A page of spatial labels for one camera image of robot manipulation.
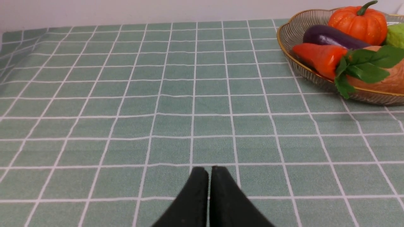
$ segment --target orange carrot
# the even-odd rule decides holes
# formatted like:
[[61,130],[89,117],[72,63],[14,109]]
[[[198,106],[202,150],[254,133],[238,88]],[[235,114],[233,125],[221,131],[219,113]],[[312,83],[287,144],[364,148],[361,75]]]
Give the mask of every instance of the orange carrot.
[[335,70],[347,49],[337,45],[317,45],[302,43],[292,48],[303,62],[314,67],[316,71],[331,80],[335,78]]

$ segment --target carrot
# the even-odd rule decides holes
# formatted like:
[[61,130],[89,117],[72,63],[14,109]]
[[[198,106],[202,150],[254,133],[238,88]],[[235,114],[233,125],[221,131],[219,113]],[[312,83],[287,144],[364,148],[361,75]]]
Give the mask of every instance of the carrot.
[[404,49],[385,45],[346,50],[335,45],[303,43],[292,50],[320,75],[333,80],[346,99],[355,92],[353,86],[404,94]]
[[320,75],[331,80],[335,78],[335,70],[340,59],[348,52],[341,46],[312,43],[295,45],[292,50],[303,62],[315,68]]

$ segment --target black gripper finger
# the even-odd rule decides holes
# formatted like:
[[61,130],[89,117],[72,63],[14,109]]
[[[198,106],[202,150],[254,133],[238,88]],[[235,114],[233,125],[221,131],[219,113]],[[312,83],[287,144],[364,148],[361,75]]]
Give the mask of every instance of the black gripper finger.
[[210,227],[275,227],[252,204],[225,167],[213,166],[209,203]]
[[209,174],[194,167],[178,196],[152,227],[206,227]]

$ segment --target gold rim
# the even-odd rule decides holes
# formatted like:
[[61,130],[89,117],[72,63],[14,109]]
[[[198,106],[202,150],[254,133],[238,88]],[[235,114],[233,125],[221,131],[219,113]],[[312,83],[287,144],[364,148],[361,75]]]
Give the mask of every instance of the gold rim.
[[[302,14],[302,13],[304,13],[304,12],[309,12],[309,11],[331,12],[331,11],[334,11],[334,10],[338,10],[338,9],[340,9],[340,8],[343,8],[343,7],[334,8],[334,9],[330,9],[330,10],[325,10],[325,9],[309,9],[309,10],[301,11],[301,12],[296,13],[295,15],[293,15],[293,16],[288,20],[288,22],[287,22],[286,24],[280,26],[279,29],[278,29],[277,32],[276,32],[276,39],[278,40],[278,44],[279,44],[279,46],[280,46],[280,48],[281,48],[281,50],[282,50],[282,52],[283,52],[284,54],[286,54],[292,61],[294,61],[294,62],[295,62],[296,64],[298,64],[299,66],[303,67],[305,70],[307,70],[307,71],[313,73],[314,75],[316,75],[317,77],[320,77],[320,78],[322,78],[322,79],[324,79],[324,80],[327,80],[327,81],[329,81],[329,82],[331,82],[331,83],[334,83],[334,81],[333,81],[333,80],[330,80],[330,79],[328,79],[328,78],[326,78],[326,77],[324,77],[324,76],[322,76],[322,75],[320,75],[319,73],[317,73],[316,71],[310,69],[310,68],[307,67],[306,65],[302,64],[300,61],[298,61],[296,58],[294,58],[292,55],[289,54],[289,52],[288,52],[288,51],[286,50],[286,48],[284,47],[283,43],[280,41],[280,33],[279,33],[279,30],[281,30],[284,26],[288,25],[295,17],[297,17],[298,15],[300,15],[300,14]],[[383,14],[384,14],[384,15],[387,15],[387,16],[402,17],[402,15],[386,14],[386,13],[383,13]],[[355,88],[356,90],[361,90],[361,91],[370,92],[370,93],[374,93],[374,94],[391,95],[391,96],[404,97],[404,94],[380,92],[380,91],[375,91],[375,90],[368,90],[368,89],[364,89],[364,88],[358,88],[358,87],[355,87],[355,86],[354,86],[354,88]]]

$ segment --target pumpkin stem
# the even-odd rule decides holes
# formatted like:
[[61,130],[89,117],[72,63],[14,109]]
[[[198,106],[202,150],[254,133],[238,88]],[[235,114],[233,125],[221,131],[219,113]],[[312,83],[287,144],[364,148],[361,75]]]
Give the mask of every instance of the pumpkin stem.
[[365,5],[363,5],[363,6],[360,8],[360,10],[357,11],[356,14],[357,14],[358,16],[363,16],[363,15],[365,14],[365,11],[369,8],[369,6],[374,5],[374,4],[376,4],[376,3],[377,3],[377,0],[366,3]]

